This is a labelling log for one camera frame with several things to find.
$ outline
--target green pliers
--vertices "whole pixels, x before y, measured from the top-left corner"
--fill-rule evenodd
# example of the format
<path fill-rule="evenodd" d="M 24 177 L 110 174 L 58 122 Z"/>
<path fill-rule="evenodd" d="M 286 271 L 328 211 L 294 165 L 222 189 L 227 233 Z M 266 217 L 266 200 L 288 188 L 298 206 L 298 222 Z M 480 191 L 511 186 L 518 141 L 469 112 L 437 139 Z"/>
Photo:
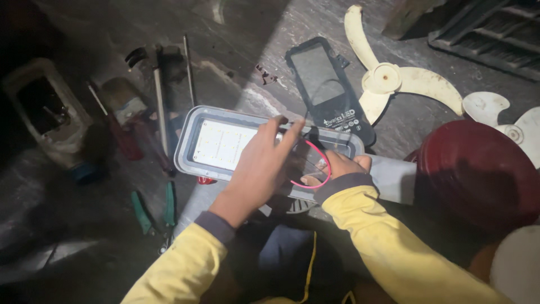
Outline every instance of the green pliers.
<path fill-rule="evenodd" d="M 152 222 L 146 213 L 146 210 L 141 204 L 139 194 L 136 191 L 131 193 L 131 202 L 135 209 L 135 215 L 137 220 L 140 223 L 140 226 L 143 229 L 143 234 L 147 234 L 150 229 L 152 229 Z M 173 229 L 176 223 L 174 222 L 175 211 L 174 211 L 174 192 L 172 190 L 172 182 L 167 184 L 166 194 L 165 194 L 165 211 L 163 212 L 163 220 L 165 221 L 166 231 L 163 233 L 165 241 L 161 248 L 159 249 L 159 254 L 165 253 L 169 246 L 172 243 L 173 239 Z"/>

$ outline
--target cream fan blade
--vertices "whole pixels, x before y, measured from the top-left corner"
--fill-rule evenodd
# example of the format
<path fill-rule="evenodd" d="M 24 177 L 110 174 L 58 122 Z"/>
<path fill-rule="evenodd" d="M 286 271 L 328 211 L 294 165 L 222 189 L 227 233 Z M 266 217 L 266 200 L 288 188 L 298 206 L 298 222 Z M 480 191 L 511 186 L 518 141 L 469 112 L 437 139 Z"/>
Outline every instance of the cream fan blade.
<path fill-rule="evenodd" d="M 499 113 L 509 107 L 508 99 L 492 92 L 474 92 L 463 99 L 463 109 L 472 119 L 494 128 L 499 125 Z"/>
<path fill-rule="evenodd" d="M 353 47 L 358 59 L 368 69 L 373 70 L 379 64 L 375 54 L 369 46 L 364 28 L 362 26 L 362 7 L 359 5 L 351 6 L 345 13 L 345 34 Z"/>
<path fill-rule="evenodd" d="M 358 102 L 360 102 L 360 106 L 362 107 L 362 110 L 364 110 L 369 124 L 374 124 L 379 116 L 381 116 L 390 99 L 390 95 L 391 94 L 374 94 L 369 90 L 364 90 L 364 94 L 360 96 Z"/>
<path fill-rule="evenodd" d="M 454 86 L 441 75 L 422 68 L 400 68 L 398 92 L 415 93 L 436 99 L 458 115 L 463 115 L 462 98 Z"/>
<path fill-rule="evenodd" d="M 540 168 L 540 107 L 525 112 L 515 125 L 523 130 L 523 142 L 519 146 L 531 159 L 535 168 Z"/>

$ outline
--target person's right hand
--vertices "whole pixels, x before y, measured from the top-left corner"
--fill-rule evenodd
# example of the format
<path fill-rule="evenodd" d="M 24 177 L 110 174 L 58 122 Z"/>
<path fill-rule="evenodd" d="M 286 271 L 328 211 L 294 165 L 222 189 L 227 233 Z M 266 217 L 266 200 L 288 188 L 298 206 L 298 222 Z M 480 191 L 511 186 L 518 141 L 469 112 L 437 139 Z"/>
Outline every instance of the person's right hand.
<path fill-rule="evenodd" d="M 355 156 L 352 160 L 350 160 L 345 155 L 331 150 L 327 150 L 325 154 L 332 169 L 332 173 L 330 175 L 331 179 L 336 179 L 341 175 L 349 173 L 369 174 L 369 171 L 371 170 L 372 159 L 367 155 Z M 328 167 L 324 166 L 319 169 L 328 174 Z M 308 186 L 317 186 L 321 184 L 321 181 L 310 175 L 304 175 L 300 180 Z"/>

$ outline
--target red wire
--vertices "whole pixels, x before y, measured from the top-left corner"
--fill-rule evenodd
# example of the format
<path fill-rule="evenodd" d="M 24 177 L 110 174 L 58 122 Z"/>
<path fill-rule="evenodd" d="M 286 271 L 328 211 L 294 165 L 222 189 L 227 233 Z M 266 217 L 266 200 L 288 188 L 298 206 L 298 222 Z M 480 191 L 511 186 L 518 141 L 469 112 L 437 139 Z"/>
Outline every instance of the red wire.
<path fill-rule="evenodd" d="M 291 180 L 291 183 L 292 184 L 295 184 L 297 185 L 298 187 L 302 187 L 302 188 L 306 188 L 306 189 L 316 189 L 318 187 L 322 187 L 324 184 L 326 184 L 326 182 L 328 182 L 330 180 L 330 174 L 332 173 L 332 170 L 330 169 L 330 162 L 328 161 L 328 158 L 326 158 L 326 155 L 321 152 L 321 150 L 319 150 L 311 141 L 305 139 L 305 138 L 302 138 L 303 140 L 306 141 L 306 143 L 311 146 L 313 149 L 315 149 L 315 151 L 317 151 L 317 153 L 319 153 L 322 157 L 322 159 L 325 160 L 326 162 L 326 166 L 328 167 L 328 176 L 326 177 L 325 181 L 322 182 L 322 184 L 318 184 L 317 186 L 306 186 L 304 184 L 299 184 L 293 180 Z"/>

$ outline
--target yellow sleeve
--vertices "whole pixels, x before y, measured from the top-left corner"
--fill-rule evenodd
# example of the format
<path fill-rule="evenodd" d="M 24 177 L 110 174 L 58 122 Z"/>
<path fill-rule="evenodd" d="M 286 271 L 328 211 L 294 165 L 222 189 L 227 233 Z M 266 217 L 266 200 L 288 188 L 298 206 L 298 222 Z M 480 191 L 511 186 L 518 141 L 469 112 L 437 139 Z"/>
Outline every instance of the yellow sleeve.
<path fill-rule="evenodd" d="M 226 255 L 218 239 L 190 224 L 133 285 L 122 304 L 199 303 Z"/>
<path fill-rule="evenodd" d="M 433 251 L 376 201 L 373 186 L 330 196 L 322 205 L 381 287 L 398 303 L 512 303 Z"/>

